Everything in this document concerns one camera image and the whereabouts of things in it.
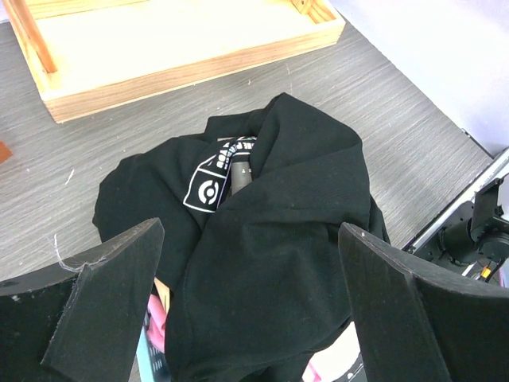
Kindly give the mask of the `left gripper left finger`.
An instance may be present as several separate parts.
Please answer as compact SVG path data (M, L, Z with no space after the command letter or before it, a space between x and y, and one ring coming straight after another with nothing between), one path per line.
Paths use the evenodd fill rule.
M164 228L146 220L1 283L3 381L127 381Z

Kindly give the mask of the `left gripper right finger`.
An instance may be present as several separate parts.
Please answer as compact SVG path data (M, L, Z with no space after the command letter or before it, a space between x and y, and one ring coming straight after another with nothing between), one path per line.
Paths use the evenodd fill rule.
M354 224L341 264L369 381L506 381L508 291L392 247Z

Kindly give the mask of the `pink t shirt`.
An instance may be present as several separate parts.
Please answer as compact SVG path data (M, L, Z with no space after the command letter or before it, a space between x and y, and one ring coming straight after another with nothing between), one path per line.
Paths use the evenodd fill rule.
M159 297L151 294L147 306L149 325L146 334L152 346L161 353L165 352L165 323L167 313Z

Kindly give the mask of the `white t shirt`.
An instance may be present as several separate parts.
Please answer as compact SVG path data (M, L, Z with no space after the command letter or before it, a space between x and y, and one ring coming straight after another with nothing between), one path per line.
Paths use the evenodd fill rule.
M315 353L303 373L304 382L353 381L363 366L355 323L327 349Z

